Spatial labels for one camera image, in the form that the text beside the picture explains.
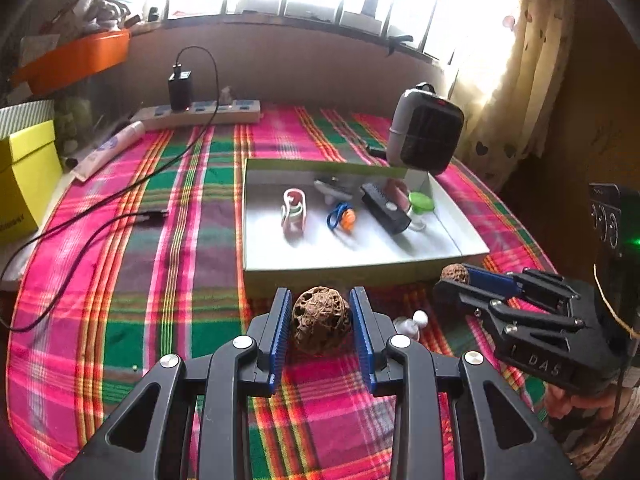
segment human hand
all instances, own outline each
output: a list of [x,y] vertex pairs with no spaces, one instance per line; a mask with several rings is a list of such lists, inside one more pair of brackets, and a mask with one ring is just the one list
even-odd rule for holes
[[[549,416],[553,418],[563,418],[574,409],[598,410],[599,420],[610,420],[613,417],[613,408],[616,402],[616,384],[610,384],[606,389],[596,396],[581,397],[569,395],[566,391],[552,384],[546,386],[544,404]],[[620,412],[622,412],[631,398],[631,388],[623,388],[620,397]]]

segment walnut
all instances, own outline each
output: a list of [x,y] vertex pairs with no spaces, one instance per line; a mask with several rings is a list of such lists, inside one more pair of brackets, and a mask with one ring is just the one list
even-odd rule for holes
[[469,284],[469,271],[462,264],[451,264],[442,269],[441,280],[453,280],[454,282]]
[[312,355],[335,351],[351,330],[349,303],[337,290],[315,286],[293,306],[291,326],[297,348]]

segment orange ball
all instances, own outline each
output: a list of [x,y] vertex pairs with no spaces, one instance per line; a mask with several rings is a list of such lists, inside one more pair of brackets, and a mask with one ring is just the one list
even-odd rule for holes
[[348,233],[351,232],[353,226],[356,223],[356,213],[353,209],[347,209],[340,218],[340,227],[342,227]]

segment plug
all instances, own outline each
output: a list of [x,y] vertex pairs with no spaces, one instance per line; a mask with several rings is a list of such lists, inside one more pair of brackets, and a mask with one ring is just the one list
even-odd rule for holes
[[187,110],[193,103],[193,83],[191,72],[183,72],[182,65],[176,63],[174,72],[169,76],[167,82],[169,87],[169,103],[171,110],[182,112]]
[[144,209],[139,211],[140,215],[146,215],[146,221],[162,221],[169,216],[168,209]]

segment tube of cream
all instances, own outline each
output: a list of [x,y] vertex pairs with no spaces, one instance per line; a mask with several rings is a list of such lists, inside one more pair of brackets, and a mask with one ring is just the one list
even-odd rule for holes
[[145,125],[140,121],[130,124],[87,155],[82,162],[71,170],[72,175],[81,182],[86,182],[113,157],[138,142],[144,134]]

